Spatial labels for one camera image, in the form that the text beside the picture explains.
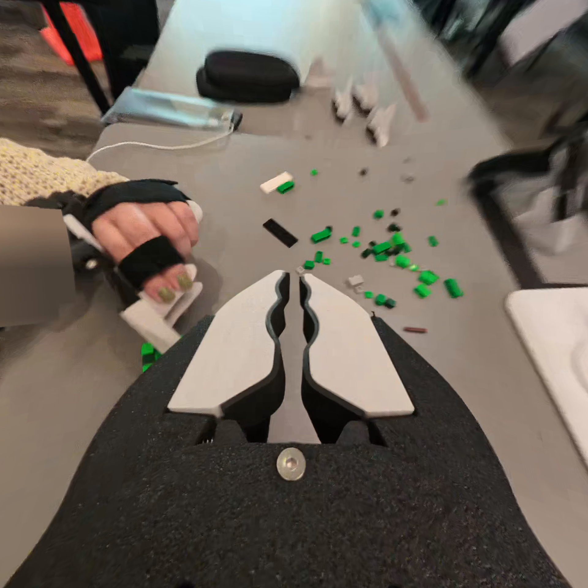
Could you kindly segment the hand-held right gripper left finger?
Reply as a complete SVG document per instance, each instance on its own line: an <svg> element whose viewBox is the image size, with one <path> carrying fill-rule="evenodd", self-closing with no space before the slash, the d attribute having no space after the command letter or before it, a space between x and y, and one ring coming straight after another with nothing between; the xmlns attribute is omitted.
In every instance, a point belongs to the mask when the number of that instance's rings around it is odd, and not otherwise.
<svg viewBox="0 0 588 588"><path fill-rule="evenodd" d="M254 429L283 402L285 329L290 274L276 270L231 298L216 313L167 409L212 416Z"/></svg>

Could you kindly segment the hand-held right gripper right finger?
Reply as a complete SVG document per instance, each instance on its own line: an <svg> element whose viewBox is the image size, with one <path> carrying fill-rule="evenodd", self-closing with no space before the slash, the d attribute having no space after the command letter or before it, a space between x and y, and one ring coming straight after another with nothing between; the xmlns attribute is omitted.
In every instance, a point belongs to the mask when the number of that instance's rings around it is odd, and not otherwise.
<svg viewBox="0 0 588 588"><path fill-rule="evenodd" d="M299 287L306 340L301 398L316 432L413 415L413 402L371 315L316 276L304 275Z"/></svg>

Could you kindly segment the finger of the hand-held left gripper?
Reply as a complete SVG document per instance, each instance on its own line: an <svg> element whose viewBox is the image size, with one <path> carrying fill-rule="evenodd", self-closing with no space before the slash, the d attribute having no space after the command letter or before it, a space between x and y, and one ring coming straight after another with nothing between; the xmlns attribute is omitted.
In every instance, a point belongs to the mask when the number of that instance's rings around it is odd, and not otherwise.
<svg viewBox="0 0 588 588"><path fill-rule="evenodd" d="M181 338L173 324L167 321L179 298L179 295L173 295L169 302L161 302L140 294L134 303L119 313L119 316L142 336L145 342L151 343L158 352L165 353Z"/></svg>

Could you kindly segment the green lego bricks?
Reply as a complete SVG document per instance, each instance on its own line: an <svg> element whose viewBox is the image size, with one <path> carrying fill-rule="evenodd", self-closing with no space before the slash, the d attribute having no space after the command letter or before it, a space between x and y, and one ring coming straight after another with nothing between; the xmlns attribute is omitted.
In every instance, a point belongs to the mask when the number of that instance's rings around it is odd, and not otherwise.
<svg viewBox="0 0 588 588"><path fill-rule="evenodd" d="M292 180L279 186L274 192L284 195L294 187L295 181ZM374 220L381 220L384 218L384 215L385 211L383 209L377 209L373 212L372 218ZM416 274L416 285L413 288L414 294L419 299L429 298L432 294L432 287L441 280L440 275L433 270L423 269L412 261L408 254L412 253L413 249L403 236L402 229L397 223L393 222L388 225L386 231L389 233L389 236L385 240L371 240L367 243L367 247L359 253L360 259L372 259L377 263L387 262L393 268L407 270ZM349 236L343 235L337 239L341 245L349 244L352 249L359 249L362 245L362 242L359 240L361 236L361 226L354 225ZM334 239L334 227L332 225L327 225L322 230L314 232L310 237L310 242L316 246L325 243L329 239ZM431 235L427 238L427 243L430 247L436 247L439 241L436 236ZM299 276L303 276L318 266L330 266L332 264L333 260L328 257L327 252L316 250L313 253L312 259L305 260L300 266L295 268L295 272ZM450 277L443 280L443 286L451 299L463 298L465 295L463 288L455 278ZM364 289L365 291L361 295L367 300L372 300L375 306L381 306L387 309L394 309L396 307L397 302L385 293L375 293L365 287Z"/></svg>

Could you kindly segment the person's left forearm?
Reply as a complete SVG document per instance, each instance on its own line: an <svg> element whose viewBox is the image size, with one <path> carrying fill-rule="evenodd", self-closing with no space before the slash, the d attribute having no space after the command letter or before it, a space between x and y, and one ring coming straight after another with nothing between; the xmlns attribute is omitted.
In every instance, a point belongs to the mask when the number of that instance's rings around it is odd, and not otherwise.
<svg viewBox="0 0 588 588"><path fill-rule="evenodd" d="M99 189L127 181L117 173L97 171L83 160L50 156L1 138L2 205L20 206L65 192L90 197Z"/></svg>

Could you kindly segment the black lego plate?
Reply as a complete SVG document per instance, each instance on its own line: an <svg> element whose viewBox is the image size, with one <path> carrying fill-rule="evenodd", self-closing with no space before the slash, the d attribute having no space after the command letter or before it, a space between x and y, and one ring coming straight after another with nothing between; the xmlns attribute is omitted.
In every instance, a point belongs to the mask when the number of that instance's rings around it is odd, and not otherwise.
<svg viewBox="0 0 588 588"><path fill-rule="evenodd" d="M268 219L262 226L287 248L291 248L298 243L298 238L284 228L283 225L275 221L275 219Z"/></svg>

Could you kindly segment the white lego plate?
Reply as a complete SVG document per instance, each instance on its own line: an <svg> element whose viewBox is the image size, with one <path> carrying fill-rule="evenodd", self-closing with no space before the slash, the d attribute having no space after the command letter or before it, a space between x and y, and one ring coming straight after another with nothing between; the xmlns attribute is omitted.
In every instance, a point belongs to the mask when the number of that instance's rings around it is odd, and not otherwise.
<svg viewBox="0 0 588 588"><path fill-rule="evenodd" d="M292 180L293 176L289 172L283 172L262 183L260 185L260 190L264 194L270 194L271 192L274 192L279 186Z"/></svg>

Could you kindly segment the person's left hand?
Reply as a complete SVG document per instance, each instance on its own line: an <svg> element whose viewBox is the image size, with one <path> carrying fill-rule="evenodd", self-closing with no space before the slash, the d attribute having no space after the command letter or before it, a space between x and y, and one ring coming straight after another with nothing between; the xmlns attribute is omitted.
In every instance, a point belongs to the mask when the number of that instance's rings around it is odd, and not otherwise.
<svg viewBox="0 0 588 588"><path fill-rule="evenodd" d="M126 180L101 187L84 204L83 219L137 291L169 303L192 287L187 262L199 240L199 221L175 182Z"/></svg>

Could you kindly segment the silver pouch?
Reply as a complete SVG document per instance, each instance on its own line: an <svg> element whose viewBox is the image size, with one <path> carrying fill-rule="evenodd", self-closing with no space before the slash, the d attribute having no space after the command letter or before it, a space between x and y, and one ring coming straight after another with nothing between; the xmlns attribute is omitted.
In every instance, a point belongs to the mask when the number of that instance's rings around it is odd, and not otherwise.
<svg viewBox="0 0 588 588"><path fill-rule="evenodd" d="M101 122L105 126L156 123L181 128L236 130L242 119L239 110L209 99L129 86L103 115Z"/></svg>

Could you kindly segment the white plastic tray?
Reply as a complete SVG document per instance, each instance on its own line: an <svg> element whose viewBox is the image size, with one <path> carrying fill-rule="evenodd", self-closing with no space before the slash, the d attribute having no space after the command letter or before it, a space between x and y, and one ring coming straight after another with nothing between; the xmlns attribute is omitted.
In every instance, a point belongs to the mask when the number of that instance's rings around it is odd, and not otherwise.
<svg viewBox="0 0 588 588"><path fill-rule="evenodd" d="M504 306L587 464L587 286L518 290Z"/></svg>

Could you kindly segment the orange traffic cone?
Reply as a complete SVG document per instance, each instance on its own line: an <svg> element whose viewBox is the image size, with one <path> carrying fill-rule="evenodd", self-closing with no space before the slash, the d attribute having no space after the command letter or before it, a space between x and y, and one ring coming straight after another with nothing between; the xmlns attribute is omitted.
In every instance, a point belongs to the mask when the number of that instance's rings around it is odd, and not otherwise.
<svg viewBox="0 0 588 588"><path fill-rule="evenodd" d="M79 5L71 2L61 2L60 5L86 60L90 63L101 62L103 59L102 50L85 11ZM73 59L44 7L42 7L42 13L45 19L45 25L40 29L42 38L61 61L73 66Z"/></svg>

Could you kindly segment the black zipper case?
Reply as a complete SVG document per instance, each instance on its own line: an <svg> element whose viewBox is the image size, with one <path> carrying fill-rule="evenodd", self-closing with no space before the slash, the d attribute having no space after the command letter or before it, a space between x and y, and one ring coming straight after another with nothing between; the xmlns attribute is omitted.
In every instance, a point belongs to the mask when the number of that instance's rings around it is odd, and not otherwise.
<svg viewBox="0 0 588 588"><path fill-rule="evenodd" d="M196 72L201 97L242 105L281 104L300 89L298 70L278 56L236 49L206 55Z"/></svg>

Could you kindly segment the black office chair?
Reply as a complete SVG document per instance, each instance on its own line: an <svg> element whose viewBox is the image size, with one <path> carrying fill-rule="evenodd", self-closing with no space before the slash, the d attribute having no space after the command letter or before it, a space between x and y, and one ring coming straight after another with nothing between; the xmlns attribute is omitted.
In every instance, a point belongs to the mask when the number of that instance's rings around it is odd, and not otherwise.
<svg viewBox="0 0 588 588"><path fill-rule="evenodd" d="M549 283L535 261L580 244L587 270L587 113L566 126L561 107L543 135L544 149L514 150L476 164L469 193L520 289L583 288Z"/></svg>

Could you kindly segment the black desk frame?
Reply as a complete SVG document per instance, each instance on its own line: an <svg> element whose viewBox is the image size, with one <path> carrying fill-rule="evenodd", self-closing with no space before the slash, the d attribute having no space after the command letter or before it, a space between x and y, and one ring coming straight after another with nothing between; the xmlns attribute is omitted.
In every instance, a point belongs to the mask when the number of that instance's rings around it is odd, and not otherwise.
<svg viewBox="0 0 588 588"><path fill-rule="evenodd" d="M41 1L48 26L58 39L58 47L68 54L80 74L86 89L101 114L106 114L111 103L91 67L85 47L98 50L104 64L111 97L117 99L122 91L132 86L148 64L160 35L156 1ZM79 38L70 23L65 5L83 11L87 26Z"/></svg>

